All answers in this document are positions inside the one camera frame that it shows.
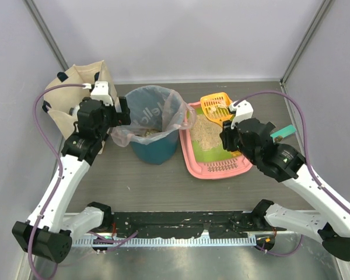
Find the dark gray table surface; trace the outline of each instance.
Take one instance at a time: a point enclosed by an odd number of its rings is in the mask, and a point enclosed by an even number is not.
[[[123,96],[142,85],[117,85]],[[174,83],[161,86],[178,91],[186,102],[226,92],[232,100],[264,89],[281,90],[278,82]],[[281,129],[291,124],[283,97],[273,94],[249,100],[261,122]],[[285,140],[299,148],[295,136]],[[245,174],[223,180],[199,180],[187,170],[180,144],[175,155],[160,166],[140,161],[130,146],[121,148],[109,139],[104,152],[80,182],[67,212],[80,212],[92,201],[110,205],[114,211],[224,211],[252,210],[261,199],[291,209],[311,209],[294,191],[255,167]]]

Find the plastic bag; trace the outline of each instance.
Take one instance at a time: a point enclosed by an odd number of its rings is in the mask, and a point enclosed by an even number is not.
[[[196,112],[175,90],[161,86],[143,86],[126,94],[131,110],[131,125],[114,127],[113,141],[121,147],[130,142],[148,145],[169,135],[174,130],[187,130],[196,121]],[[184,121],[189,112],[188,122]],[[141,137],[147,130],[161,131]]]

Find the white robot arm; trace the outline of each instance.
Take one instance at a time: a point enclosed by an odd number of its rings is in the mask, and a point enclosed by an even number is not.
[[[60,263],[68,255],[73,239],[92,229],[103,230],[111,226],[111,208],[98,202],[90,203],[73,218],[63,220],[79,182],[101,150],[110,128],[131,122],[125,98],[120,97],[119,101],[120,108],[116,108],[109,84],[100,81],[94,84],[90,97],[84,98],[74,109],[73,114],[76,114],[78,121],[74,133],[65,141],[61,151],[62,178],[59,178],[58,169],[27,221],[16,222],[12,229],[24,251],[28,251],[30,234],[35,230],[33,254]]]
[[[251,118],[253,111],[247,101],[232,103],[229,110],[236,115],[223,123],[223,148],[241,152],[266,176],[297,192],[319,212],[310,215],[262,200],[253,215],[270,226],[309,236],[332,255],[350,261],[350,203],[307,166],[295,148],[273,142],[270,132],[275,126]]]

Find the metal frame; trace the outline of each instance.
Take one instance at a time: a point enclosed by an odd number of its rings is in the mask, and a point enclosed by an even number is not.
[[[49,48],[51,49],[52,53],[54,54],[54,57],[56,58],[57,62],[61,66],[62,70],[66,71],[67,69],[69,69],[68,63],[66,62],[66,59],[64,58],[60,48],[58,48],[56,41],[54,40],[51,32],[49,31],[43,17],[41,16],[39,10],[37,9],[37,6],[35,5],[34,1],[33,0],[23,0],[23,2],[26,5],[27,9],[29,10],[30,14],[32,15],[37,27],[40,30],[40,33],[43,35]]]
[[[287,95],[287,91],[286,91],[286,86],[283,85],[282,83],[280,83],[281,86],[281,91],[282,93]],[[284,98],[285,104],[286,104],[286,108],[288,109],[288,113],[289,113],[289,117],[290,120],[292,121],[292,124],[294,125],[294,127],[296,128],[296,138],[299,144],[299,149],[301,151],[302,154],[305,154],[305,150],[303,149],[303,140],[302,137],[299,133],[300,130],[302,130],[302,124],[298,124],[295,118],[295,114],[294,114],[294,110],[295,108],[293,108],[292,104],[290,103],[290,101],[286,98]]]
[[[110,239],[111,233],[102,233],[107,239]],[[124,240],[123,238],[115,238],[115,240]],[[72,247],[115,247],[116,244],[106,244],[103,242],[96,242],[97,237],[89,234],[85,234],[80,239],[73,241]],[[169,239],[163,239],[161,237],[145,239],[145,238],[134,238],[122,245],[122,247],[133,247],[133,248],[151,248],[151,247],[239,247],[239,246],[256,246],[256,236],[249,234],[247,237],[237,237],[228,239],[211,239],[209,232],[205,230],[199,238],[189,239],[175,239],[174,237]]]
[[[281,83],[283,85],[285,85],[286,81],[289,79],[289,76],[291,75],[294,67],[296,66],[296,64],[298,63],[300,57],[302,56],[303,52],[305,51],[308,43],[310,42],[310,40],[312,39],[312,37],[314,36],[317,28],[319,27],[322,19],[324,19],[325,15],[327,14],[327,12],[329,11],[331,4],[333,4],[334,0],[323,0],[323,3],[321,3],[313,21],[311,22],[306,34],[304,35],[301,43],[299,44],[292,60],[290,61],[284,76],[281,79]]]
[[[337,258],[336,258],[336,262],[338,264],[338,268],[342,275],[342,278],[345,280],[350,280],[350,262],[341,261]]]

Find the white wall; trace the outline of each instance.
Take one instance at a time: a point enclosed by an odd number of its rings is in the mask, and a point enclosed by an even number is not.
[[[334,1],[287,91],[304,110],[313,166],[350,201],[350,1]]]
[[[60,70],[24,4],[0,1],[0,280],[13,280],[22,250],[12,236],[49,184],[55,159],[32,120],[34,98]],[[51,142],[61,134],[39,112]]]
[[[281,78],[322,0],[36,0],[69,64],[116,82]]]

